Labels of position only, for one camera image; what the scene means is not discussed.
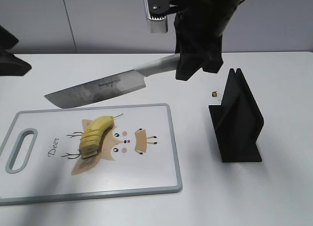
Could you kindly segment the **right gripper black cloth-covered finger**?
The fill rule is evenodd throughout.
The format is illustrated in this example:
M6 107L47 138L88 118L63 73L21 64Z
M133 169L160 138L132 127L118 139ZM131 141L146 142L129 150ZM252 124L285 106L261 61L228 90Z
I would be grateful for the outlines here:
M214 38L206 46L205 58L202 70L208 73L218 73L223 65L222 59L222 37Z
M175 53L180 54L176 79L188 81L208 58L207 39L203 36L177 35Z

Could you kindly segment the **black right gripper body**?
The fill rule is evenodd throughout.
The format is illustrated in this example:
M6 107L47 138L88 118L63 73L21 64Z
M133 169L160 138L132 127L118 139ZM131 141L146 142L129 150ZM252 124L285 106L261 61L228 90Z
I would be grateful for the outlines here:
M221 52L223 33L245 0L169 0L175 13L175 52Z

